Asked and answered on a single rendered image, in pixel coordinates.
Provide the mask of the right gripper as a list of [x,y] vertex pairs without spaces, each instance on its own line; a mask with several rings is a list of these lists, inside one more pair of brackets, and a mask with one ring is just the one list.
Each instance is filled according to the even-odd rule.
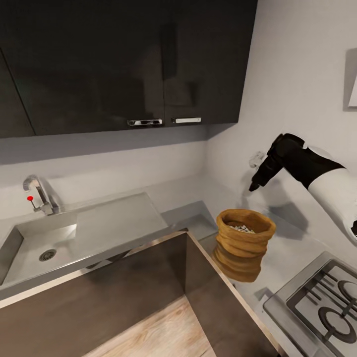
[[[281,164],[280,164],[280,166],[283,168],[283,166]],[[256,191],[260,187],[260,185],[262,187],[264,187],[269,182],[269,180],[271,178],[273,178],[281,169],[279,169],[279,170],[271,169],[266,164],[266,161],[263,161],[263,163],[258,168],[258,172],[252,178],[253,182],[250,186],[249,191],[250,192]]]

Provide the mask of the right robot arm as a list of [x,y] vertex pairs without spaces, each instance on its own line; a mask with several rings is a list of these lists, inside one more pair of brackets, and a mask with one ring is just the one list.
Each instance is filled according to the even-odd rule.
[[357,175],[334,160],[324,149],[308,145],[296,135],[280,134],[268,151],[257,151],[249,160],[258,172],[249,191],[264,187],[282,168],[323,207],[349,241],[357,247]]

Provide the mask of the popcorn bag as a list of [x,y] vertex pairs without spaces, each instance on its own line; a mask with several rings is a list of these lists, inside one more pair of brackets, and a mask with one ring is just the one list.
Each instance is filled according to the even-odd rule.
[[[217,218],[219,235],[216,239],[233,255],[255,258],[267,251],[268,241],[276,232],[276,225],[269,218],[246,209],[228,209]],[[245,227],[247,231],[238,228]]]

